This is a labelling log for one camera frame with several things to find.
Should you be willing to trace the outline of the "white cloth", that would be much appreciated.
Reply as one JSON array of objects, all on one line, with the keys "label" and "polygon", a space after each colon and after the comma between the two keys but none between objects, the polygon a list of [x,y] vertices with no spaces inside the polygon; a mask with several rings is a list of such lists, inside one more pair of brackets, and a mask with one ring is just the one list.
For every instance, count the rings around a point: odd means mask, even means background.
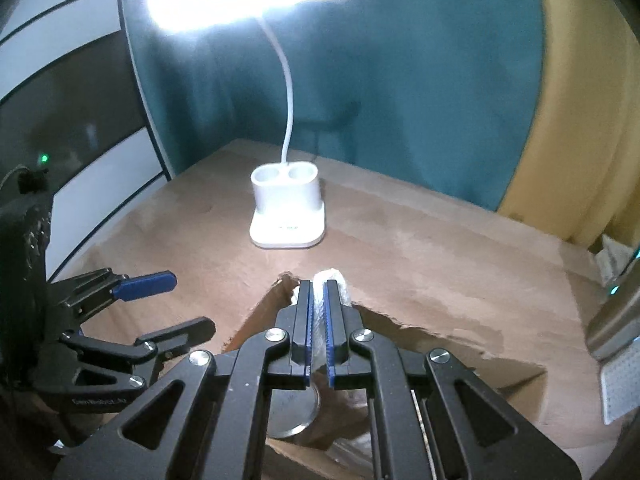
[{"label": "white cloth", "polygon": [[340,307],[351,307],[346,278],[340,270],[329,268],[311,279],[311,371],[332,367],[338,360],[338,346],[343,342],[344,328],[338,316]]}]

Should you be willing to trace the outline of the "red tin can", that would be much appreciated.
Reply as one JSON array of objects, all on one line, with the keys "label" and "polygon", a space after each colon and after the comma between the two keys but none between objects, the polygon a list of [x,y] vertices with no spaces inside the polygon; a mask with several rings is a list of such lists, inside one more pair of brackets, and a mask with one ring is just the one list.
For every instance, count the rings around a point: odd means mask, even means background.
[{"label": "red tin can", "polygon": [[320,396],[315,385],[305,390],[276,389],[271,395],[267,436],[288,439],[301,434],[316,419]]}]

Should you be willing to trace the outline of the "brown cardboard box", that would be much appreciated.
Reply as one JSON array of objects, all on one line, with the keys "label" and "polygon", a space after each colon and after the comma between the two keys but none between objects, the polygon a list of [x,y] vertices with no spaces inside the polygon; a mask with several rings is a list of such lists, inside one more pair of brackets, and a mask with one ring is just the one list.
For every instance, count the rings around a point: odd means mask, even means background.
[{"label": "brown cardboard box", "polygon": [[[373,468],[379,479],[575,479],[559,448],[449,351],[401,349],[364,325],[336,281],[323,286],[328,383],[367,393]],[[214,447],[226,479],[260,473],[273,390],[311,378],[314,288],[299,284],[265,321],[248,318],[228,344],[238,354]]]}]

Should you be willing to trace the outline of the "steel thermos mug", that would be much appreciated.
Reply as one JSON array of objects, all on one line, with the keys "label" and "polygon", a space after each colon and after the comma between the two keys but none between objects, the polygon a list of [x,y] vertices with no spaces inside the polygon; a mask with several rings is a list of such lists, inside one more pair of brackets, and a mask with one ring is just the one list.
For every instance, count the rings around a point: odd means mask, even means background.
[{"label": "steel thermos mug", "polygon": [[586,345],[590,356],[605,361],[639,336],[639,259],[611,290],[601,310],[590,321]]}]

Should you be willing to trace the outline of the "white perforated plastic basket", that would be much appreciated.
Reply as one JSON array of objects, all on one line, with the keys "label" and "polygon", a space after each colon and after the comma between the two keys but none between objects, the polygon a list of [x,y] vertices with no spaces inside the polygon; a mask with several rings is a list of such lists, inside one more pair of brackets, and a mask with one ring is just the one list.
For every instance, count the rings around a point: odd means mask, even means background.
[{"label": "white perforated plastic basket", "polygon": [[611,425],[639,407],[639,348],[628,347],[602,367],[603,420]]}]

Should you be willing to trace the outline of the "clear plastic bags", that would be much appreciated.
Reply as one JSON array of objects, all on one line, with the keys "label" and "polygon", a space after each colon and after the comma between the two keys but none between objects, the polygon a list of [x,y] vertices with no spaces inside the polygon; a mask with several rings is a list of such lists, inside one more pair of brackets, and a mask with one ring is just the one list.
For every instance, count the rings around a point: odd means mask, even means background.
[{"label": "clear plastic bags", "polygon": [[611,286],[626,272],[636,250],[605,234],[601,236],[601,244],[602,248],[596,253],[594,260],[596,260],[602,284]]}]

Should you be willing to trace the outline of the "yellow curtain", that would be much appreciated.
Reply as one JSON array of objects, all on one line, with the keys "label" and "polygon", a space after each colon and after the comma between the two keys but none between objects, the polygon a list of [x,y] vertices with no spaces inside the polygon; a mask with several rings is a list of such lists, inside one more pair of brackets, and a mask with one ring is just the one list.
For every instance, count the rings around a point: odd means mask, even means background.
[{"label": "yellow curtain", "polygon": [[589,247],[639,241],[639,41],[614,0],[542,0],[532,128],[499,211]]}]

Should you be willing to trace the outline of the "teal curtain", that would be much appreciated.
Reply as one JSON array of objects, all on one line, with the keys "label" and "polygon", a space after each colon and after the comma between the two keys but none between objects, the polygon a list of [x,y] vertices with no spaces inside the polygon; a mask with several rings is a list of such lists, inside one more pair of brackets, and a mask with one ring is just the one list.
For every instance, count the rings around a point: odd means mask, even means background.
[{"label": "teal curtain", "polygon": [[489,210],[506,195],[539,96],[541,0],[312,2],[189,35],[119,4],[172,174],[247,139]]}]

